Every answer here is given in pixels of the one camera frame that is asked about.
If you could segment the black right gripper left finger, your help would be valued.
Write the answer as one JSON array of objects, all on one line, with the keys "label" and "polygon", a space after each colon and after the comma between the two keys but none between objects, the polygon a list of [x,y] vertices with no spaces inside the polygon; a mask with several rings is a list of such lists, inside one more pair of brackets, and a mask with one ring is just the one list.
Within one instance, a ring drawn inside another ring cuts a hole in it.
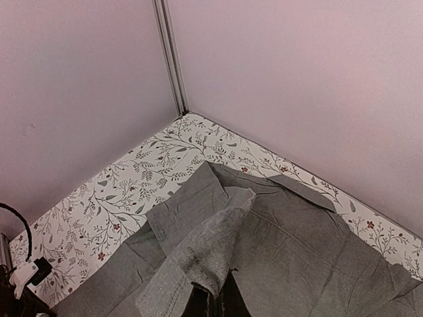
[{"label": "black right gripper left finger", "polygon": [[217,316],[217,302],[212,293],[195,282],[192,282],[192,286],[192,292],[186,303],[183,317]]}]

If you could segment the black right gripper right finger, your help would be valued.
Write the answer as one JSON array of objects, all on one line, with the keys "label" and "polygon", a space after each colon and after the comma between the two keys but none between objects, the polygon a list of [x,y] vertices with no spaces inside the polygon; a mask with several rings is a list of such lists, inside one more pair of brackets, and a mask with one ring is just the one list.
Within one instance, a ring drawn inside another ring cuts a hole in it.
[{"label": "black right gripper right finger", "polygon": [[230,269],[217,298],[217,315],[222,317],[251,317]]}]

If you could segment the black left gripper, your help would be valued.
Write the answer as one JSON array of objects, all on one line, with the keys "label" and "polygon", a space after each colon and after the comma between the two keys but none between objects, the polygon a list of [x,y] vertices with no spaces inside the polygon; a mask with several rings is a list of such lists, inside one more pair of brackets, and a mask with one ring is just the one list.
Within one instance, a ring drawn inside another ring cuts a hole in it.
[{"label": "black left gripper", "polygon": [[1,264],[1,316],[56,316],[48,305],[27,287],[20,299],[14,295],[15,287],[8,281],[8,267]]}]

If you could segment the grey long sleeve shirt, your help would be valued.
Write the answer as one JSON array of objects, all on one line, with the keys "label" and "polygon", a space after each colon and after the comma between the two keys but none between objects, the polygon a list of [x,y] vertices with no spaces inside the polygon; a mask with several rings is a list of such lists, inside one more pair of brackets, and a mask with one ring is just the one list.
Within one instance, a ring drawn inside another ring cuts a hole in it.
[{"label": "grey long sleeve shirt", "polygon": [[285,176],[205,162],[146,218],[58,316],[183,316],[192,282],[217,302],[230,269],[251,316],[422,315],[422,283]]}]

